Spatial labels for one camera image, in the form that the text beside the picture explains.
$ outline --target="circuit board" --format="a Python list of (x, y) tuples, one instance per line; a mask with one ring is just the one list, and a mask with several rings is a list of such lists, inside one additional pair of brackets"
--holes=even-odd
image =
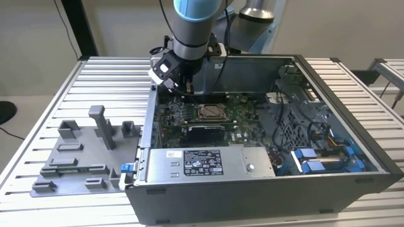
[(266, 147), (269, 137), (254, 109), (256, 99), (226, 95), (222, 103), (186, 103), (173, 97), (160, 105), (161, 147)]

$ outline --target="gray post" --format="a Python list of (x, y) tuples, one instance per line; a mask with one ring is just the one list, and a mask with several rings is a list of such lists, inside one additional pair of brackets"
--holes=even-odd
[(102, 137), (102, 141), (108, 150), (116, 148), (116, 144), (112, 139), (112, 132), (106, 125), (104, 117), (105, 108), (102, 105), (92, 105), (89, 107), (88, 116), (94, 120), (96, 126), (98, 127), (98, 133)]

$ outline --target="black pole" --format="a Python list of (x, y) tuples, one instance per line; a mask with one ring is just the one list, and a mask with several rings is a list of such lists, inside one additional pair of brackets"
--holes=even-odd
[(81, 0), (61, 0), (81, 56), (98, 56)]

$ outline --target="power supply label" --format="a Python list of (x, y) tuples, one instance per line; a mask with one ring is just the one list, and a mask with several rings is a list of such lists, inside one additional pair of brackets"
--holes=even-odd
[(185, 176), (222, 175), (220, 150), (184, 151)]

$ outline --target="aluminum workbench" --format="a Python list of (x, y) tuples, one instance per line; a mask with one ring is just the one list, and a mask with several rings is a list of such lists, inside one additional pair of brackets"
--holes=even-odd
[[(404, 121), (340, 62), (306, 59), (381, 148), (404, 170)], [(80, 61), (0, 175), (0, 226), (142, 226), (125, 193), (30, 198), (29, 191), (58, 137), (61, 120), (94, 126), (86, 112), (104, 105), (113, 125), (142, 125), (149, 59), (92, 57)], [(341, 213), (182, 226), (404, 226), (404, 180), (362, 196)]]
[(374, 70), (386, 78), (389, 81), (386, 87), (392, 83), (398, 89), (398, 93), (392, 104), (392, 109), (394, 109), (397, 102), (404, 96), (404, 59), (376, 58), (369, 66), (369, 70)]

